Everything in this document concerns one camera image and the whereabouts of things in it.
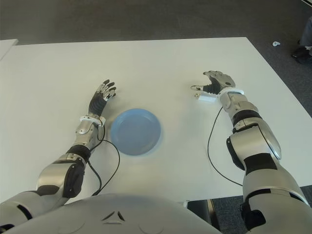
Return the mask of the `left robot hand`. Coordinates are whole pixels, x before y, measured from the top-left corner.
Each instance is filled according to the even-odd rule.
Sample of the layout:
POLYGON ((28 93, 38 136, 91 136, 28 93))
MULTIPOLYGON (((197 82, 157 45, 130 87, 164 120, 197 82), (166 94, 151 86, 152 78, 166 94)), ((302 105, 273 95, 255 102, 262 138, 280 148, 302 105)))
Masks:
POLYGON ((116 86, 109 79, 105 80, 94 93, 88 107, 88 114, 101 116, 107 102, 116 95, 116 86))

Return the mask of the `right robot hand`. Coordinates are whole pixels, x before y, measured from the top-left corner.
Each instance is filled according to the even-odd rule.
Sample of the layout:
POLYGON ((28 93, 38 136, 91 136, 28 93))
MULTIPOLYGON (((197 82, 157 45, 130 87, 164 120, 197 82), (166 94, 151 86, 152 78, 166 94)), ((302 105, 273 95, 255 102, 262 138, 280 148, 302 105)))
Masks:
POLYGON ((208 77, 210 84, 206 84, 203 86, 192 85, 190 87, 191 90, 218 95, 223 89, 236 87, 233 79, 229 75, 224 74, 221 71, 206 71, 203 72, 203 75, 208 77))

